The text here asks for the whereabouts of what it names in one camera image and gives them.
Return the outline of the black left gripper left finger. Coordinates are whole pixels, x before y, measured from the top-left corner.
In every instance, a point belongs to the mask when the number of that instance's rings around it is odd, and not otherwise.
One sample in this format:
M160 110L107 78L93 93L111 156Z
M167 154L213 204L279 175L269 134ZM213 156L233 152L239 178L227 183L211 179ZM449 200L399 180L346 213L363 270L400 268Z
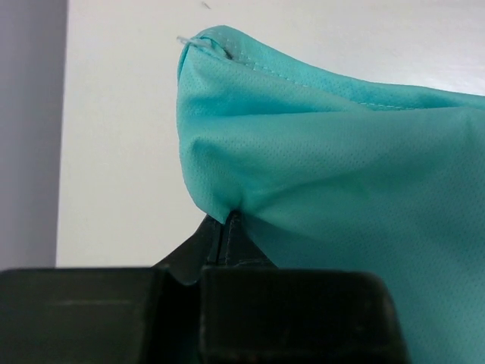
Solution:
M206 215L193 235L156 263L154 268L168 271L183 285L195 284L202 269L216 263L221 234L222 224Z

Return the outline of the teal green t shirt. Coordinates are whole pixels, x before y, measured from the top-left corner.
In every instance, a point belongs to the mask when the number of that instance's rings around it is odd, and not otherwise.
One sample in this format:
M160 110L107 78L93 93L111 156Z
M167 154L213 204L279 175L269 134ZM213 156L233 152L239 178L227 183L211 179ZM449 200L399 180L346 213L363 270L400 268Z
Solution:
M206 214L285 268L371 271L415 363L484 361L484 99L372 83L230 27L185 41L177 132Z

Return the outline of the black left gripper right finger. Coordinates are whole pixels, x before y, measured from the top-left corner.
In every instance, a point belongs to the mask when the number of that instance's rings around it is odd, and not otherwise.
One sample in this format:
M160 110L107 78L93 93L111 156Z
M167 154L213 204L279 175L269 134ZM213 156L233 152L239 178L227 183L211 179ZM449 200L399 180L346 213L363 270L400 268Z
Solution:
M249 238L238 211L231 212L222 227L218 265L233 268L275 267L275 264Z

